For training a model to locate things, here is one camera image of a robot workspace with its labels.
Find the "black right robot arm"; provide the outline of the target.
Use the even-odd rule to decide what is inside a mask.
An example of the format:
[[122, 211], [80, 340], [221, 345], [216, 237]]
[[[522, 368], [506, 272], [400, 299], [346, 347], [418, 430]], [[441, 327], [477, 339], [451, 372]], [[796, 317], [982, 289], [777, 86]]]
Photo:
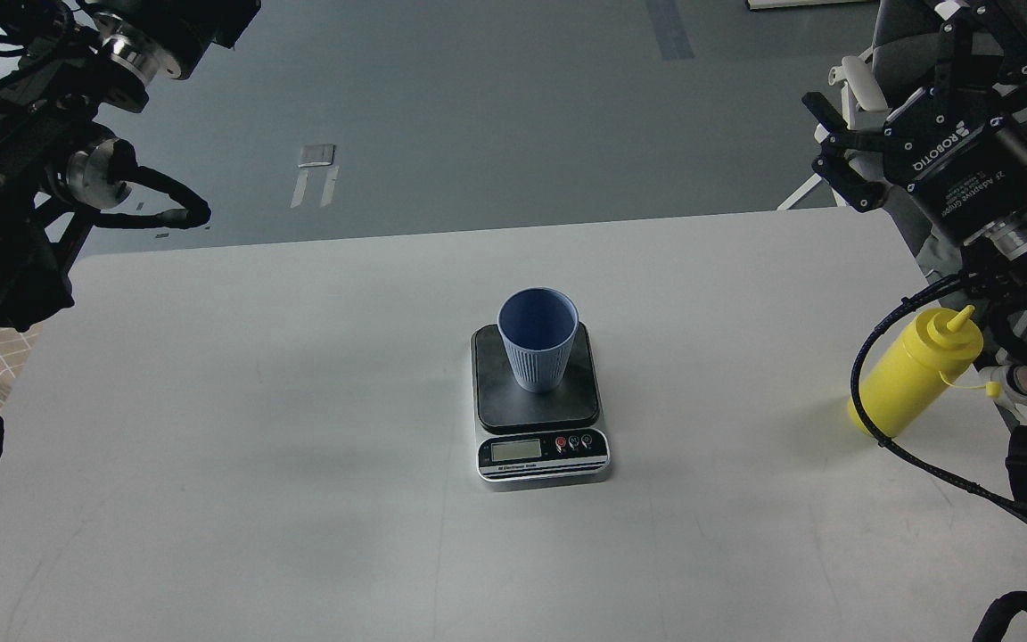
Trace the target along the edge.
[[[1027, 1], [882, 1], [871, 48], [817, 91], [815, 179], [884, 209], [929, 284], [853, 362], [855, 426], [1027, 525]], [[1003, 498], [896, 442], [969, 365], [1010, 427]]]

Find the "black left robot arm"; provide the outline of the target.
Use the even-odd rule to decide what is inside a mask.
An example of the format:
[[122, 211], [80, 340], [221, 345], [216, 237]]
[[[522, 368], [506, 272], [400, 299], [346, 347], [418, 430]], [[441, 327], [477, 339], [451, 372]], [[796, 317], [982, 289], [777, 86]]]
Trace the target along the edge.
[[231, 49], [258, 1], [0, 1], [0, 328], [73, 305], [70, 268], [96, 228], [188, 230], [211, 207], [98, 123], [138, 113], [155, 78]]

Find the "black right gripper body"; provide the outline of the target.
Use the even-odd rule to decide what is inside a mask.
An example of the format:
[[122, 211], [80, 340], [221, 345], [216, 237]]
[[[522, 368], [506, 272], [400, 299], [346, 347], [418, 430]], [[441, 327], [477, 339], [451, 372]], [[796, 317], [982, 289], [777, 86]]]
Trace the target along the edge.
[[1027, 120], [990, 91], [940, 114], [921, 88], [882, 130], [892, 138], [885, 179], [905, 188], [939, 235], [955, 247], [987, 243], [1004, 259], [1027, 255]]

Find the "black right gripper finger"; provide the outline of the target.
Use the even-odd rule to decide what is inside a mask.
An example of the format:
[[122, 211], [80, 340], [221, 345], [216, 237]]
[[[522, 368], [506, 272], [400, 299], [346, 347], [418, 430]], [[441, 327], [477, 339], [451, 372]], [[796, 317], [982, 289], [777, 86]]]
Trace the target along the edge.
[[864, 178], [850, 165], [847, 155], [849, 152], [885, 155], [901, 150], [905, 139], [876, 129], [849, 128], [839, 110], [819, 91], [808, 91], [801, 102], [817, 125], [826, 130], [826, 137], [819, 143], [817, 157], [811, 163], [817, 177], [855, 211], [867, 212], [884, 206], [890, 188], [877, 180]]
[[1027, 21], [1007, 1], [925, 1], [939, 20], [933, 112], [1027, 107]]

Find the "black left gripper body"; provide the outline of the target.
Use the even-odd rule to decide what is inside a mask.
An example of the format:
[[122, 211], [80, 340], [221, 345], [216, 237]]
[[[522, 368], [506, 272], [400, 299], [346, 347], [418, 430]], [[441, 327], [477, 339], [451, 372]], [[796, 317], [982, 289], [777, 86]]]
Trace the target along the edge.
[[103, 50], [142, 81], [192, 76], [212, 45], [231, 49], [260, 1], [91, 1]]

